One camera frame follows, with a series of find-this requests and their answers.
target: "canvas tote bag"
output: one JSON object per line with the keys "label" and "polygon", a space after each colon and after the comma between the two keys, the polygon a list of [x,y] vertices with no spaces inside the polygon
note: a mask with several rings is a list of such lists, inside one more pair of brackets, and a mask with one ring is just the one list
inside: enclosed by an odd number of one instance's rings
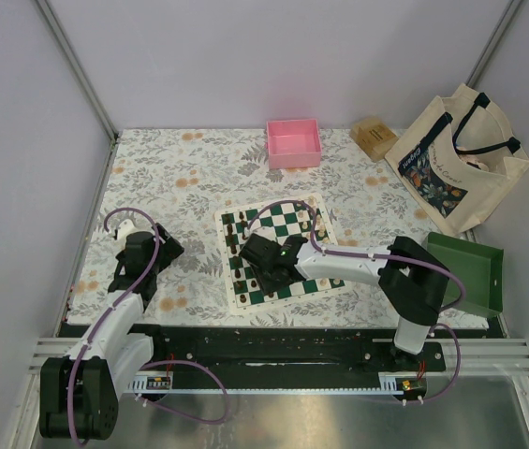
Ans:
{"label": "canvas tote bag", "polygon": [[529,167],[504,112],[465,84],[436,97],[385,158],[450,236],[484,222]]}

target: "floral tablecloth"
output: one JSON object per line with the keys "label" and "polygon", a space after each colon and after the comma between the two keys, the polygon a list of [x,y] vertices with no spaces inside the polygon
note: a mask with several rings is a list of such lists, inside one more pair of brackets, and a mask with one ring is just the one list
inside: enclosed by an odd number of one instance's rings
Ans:
{"label": "floral tablecloth", "polygon": [[[96,229],[70,301],[70,324],[99,314],[120,251],[102,229],[108,211],[145,210],[185,247],[158,278],[143,321],[165,326],[396,327],[398,315],[379,288],[276,311],[231,315],[221,277],[214,213],[231,205],[319,192],[339,239],[347,246],[388,244],[405,235],[422,242],[436,226],[384,161],[373,164],[348,130],[320,131],[320,167],[268,170],[262,129],[129,129],[121,136]],[[131,216],[121,213],[116,225]],[[486,327],[482,318],[448,311],[454,327]]]}

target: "green chessboard square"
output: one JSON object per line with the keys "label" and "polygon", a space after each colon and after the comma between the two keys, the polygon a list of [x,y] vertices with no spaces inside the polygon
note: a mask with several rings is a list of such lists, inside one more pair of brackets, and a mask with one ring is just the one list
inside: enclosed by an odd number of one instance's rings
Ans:
{"label": "green chessboard square", "polygon": [[230,265],[230,269],[243,268],[243,259],[239,256],[231,257],[228,260],[228,264]]}
{"label": "green chessboard square", "polygon": [[274,231],[276,232],[276,237],[286,237],[289,235],[289,231],[284,224],[281,226],[275,226]]}
{"label": "green chessboard square", "polygon": [[260,218],[262,226],[272,227],[272,217]]}
{"label": "green chessboard square", "polygon": [[285,215],[285,223],[287,223],[288,225],[292,224],[292,223],[297,223],[298,222],[298,214],[297,213],[288,213]]}
{"label": "green chessboard square", "polygon": [[233,288],[235,289],[235,295],[241,293],[247,293],[247,282],[246,281],[235,281],[233,283]]}
{"label": "green chessboard square", "polygon": [[289,287],[283,287],[281,290],[276,292],[276,295],[279,299],[285,299],[286,297],[291,297],[291,289]]}
{"label": "green chessboard square", "polygon": [[271,215],[283,215],[283,209],[280,204],[277,204],[271,209]]}
{"label": "green chessboard square", "polygon": [[316,241],[322,241],[325,237],[328,237],[329,234],[327,234],[327,231],[324,231],[324,234],[322,235],[322,237],[320,237],[318,235],[318,231],[316,231]]}
{"label": "green chessboard square", "polygon": [[316,280],[311,279],[303,283],[303,291],[305,293],[315,293],[318,291],[318,286],[316,285]]}
{"label": "green chessboard square", "polygon": [[227,246],[232,245],[232,242],[235,243],[235,245],[239,245],[239,236],[237,234],[233,234],[232,236],[225,236],[225,242],[227,243]]}
{"label": "green chessboard square", "polygon": [[245,211],[245,218],[249,222],[250,220],[252,220],[256,216],[256,214],[257,214],[257,210],[256,209],[246,210]]}
{"label": "green chessboard square", "polygon": [[261,304],[264,302],[264,295],[257,290],[256,292],[249,292],[249,300],[252,304]]}

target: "gray floor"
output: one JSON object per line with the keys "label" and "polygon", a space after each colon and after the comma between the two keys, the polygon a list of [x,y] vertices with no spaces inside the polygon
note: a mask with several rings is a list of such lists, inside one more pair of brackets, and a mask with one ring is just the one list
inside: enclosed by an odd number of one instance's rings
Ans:
{"label": "gray floor", "polygon": [[[163,399],[184,411],[216,417],[215,396]],[[444,398],[423,406],[341,396],[236,396],[223,426],[194,424],[133,399],[121,403],[111,438],[88,448],[167,449],[362,449],[529,448],[529,437],[509,380],[461,379]],[[70,441],[41,442],[42,449],[74,447]]]}

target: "metal frame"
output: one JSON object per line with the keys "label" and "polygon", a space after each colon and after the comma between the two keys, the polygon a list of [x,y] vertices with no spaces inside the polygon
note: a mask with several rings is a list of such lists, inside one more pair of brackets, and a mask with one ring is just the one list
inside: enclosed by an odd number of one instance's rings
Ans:
{"label": "metal frame", "polygon": [[48,30],[54,38],[56,45],[64,55],[66,63],[70,67],[73,76],[79,83],[83,95],[85,96],[85,98],[87,98],[87,101],[89,101],[89,104],[93,108],[97,119],[104,128],[104,132],[109,137],[110,142],[115,142],[116,138],[118,138],[118,131],[112,123],[108,112],[106,112],[106,110],[104,109],[104,105],[102,105],[102,102],[98,98],[94,86],[92,85],[91,81],[89,81],[89,78],[87,78],[87,75],[85,74],[81,63],[79,62],[77,54],[70,45],[70,41],[66,36],[65,29],[63,28],[53,8],[51,7],[50,1],[32,1],[36,5],[43,21],[48,26]]}
{"label": "metal frame", "polygon": [[81,276],[81,269],[83,266],[83,261],[85,260],[85,255],[87,255],[87,250],[89,249],[89,243],[91,241],[94,228],[96,227],[97,213],[99,211],[100,205],[102,204],[102,199],[104,198],[104,194],[106,194],[106,187],[108,185],[108,177],[110,175],[112,166],[114,164],[114,159],[116,156],[117,149],[118,149],[118,144],[112,144],[110,146],[110,152],[105,161],[102,172],[100,173],[99,184],[97,185],[96,191],[94,192],[94,198],[92,199],[92,205],[90,207],[89,214],[87,215],[87,220],[85,221],[85,226],[83,228],[83,233],[81,235],[81,241],[79,242],[79,247],[77,248],[77,252],[75,254],[75,259],[74,259],[75,264],[70,274],[68,275],[68,281],[66,283],[66,290],[65,290],[63,299],[60,302],[61,304],[60,312],[57,315],[57,322],[54,324],[54,331],[52,333],[54,337],[58,336],[58,333],[60,332],[60,326],[62,325],[63,320],[66,317],[68,301],[70,300],[71,290],[72,288],[74,288],[74,285],[77,283],[77,281],[79,280],[79,277]]}
{"label": "metal frame", "polygon": [[474,68],[472,69],[472,72],[468,77],[468,80],[466,81],[466,85],[472,87],[473,89],[477,88],[480,79],[482,78],[487,69],[487,66],[495,55],[495,51],[499,48],[499,45],[501,44],[504,35],[506,34],[506,31],[514,22],[514,19],[520,11],[520,7],[525,1],[526,0],[509,1],[506,6],[506,9],[499,18],[499,21],[495,25],[494,30],[492,30],[491,37],[489,37],[489,41],[487,42],[485,48],[482,50],[482,53],[478,57],[478,60],[475,63]]}
{"label": "metal frame", "polygon": [[[47,357],[62,356],[78,340],[51,338],[41,339],[37,343],[33,362],[25,378],[25,401],[16,416],[18,425],[12,433],[8,447],[13,449],[32,449],[35,447],[39,418],[39,369]],[[427,341],[441,343],[448,372],[450,372],[455,365],[453,340],[433,339]],[[461,376],[506,376],[512,379],[529,432],[529,349],[526,341],[519,339],[462,339],[460,345],[463,355]],[[435,375],[445,375],[445,373],[436,373]]]}
{"label": "metal frame", "polygon": [[[108,160],[101,173],[99,185],[94,194],[92,208],[90,210],[80,247],[77,251],[75,267],[69,276],[68,288],[62,302],[63,309],[60,317],[65,316],[66,304],[68,302],[70,287],[80,275],[82,261],[87,252],[88,242],[91,238],[92,229],[96,221],[97,211],[106,190],[108,174],[114,161],[115,143],[118,131],[112,123],[107,111],[99,100],[92,83],[87,78],[79,58],[74,52],[69,39],[59,22],[49,0],[32,0],[37,6],[41,18],[50,30],[58,48],[63,53],[75,79],[81,90],[96,113],[105,133],[110,138],[111,147]],[[483,52],[480,54],[475,66],[468,77],[466,84],[477,87],[489,62],[495,55],[495,51],[502,42],[504,35],[518,14],[524,0],[510,0],[504,13],[499,19],[487,42]],[[474,232],[468,231],[465,237],[471,241],[477,241]],[[506,333],[507,325],[502,316],[499,323]],[[54,330],[57,335],[60,323]],[[13,431],[7,435],[5,447],[14,449],[31,449],[37,445],[38,417],[39,417],[39,375],[38,370],[43,360],[48,356],[63,355],[78,339],[41,339],[33,357],[29,373],[25,376],[22,386],[21,399],[16,413],[12,416],[10,424]],[[439,341],[443,347],[448,370],[453,369],[455,363],[455,347],[451,340]],[[460,339],[463,351],[462,376],[507,376],[512,379],[518,399],[522,407],[522,413],[529,431],[529,351],[525,340],[512,339]]]}

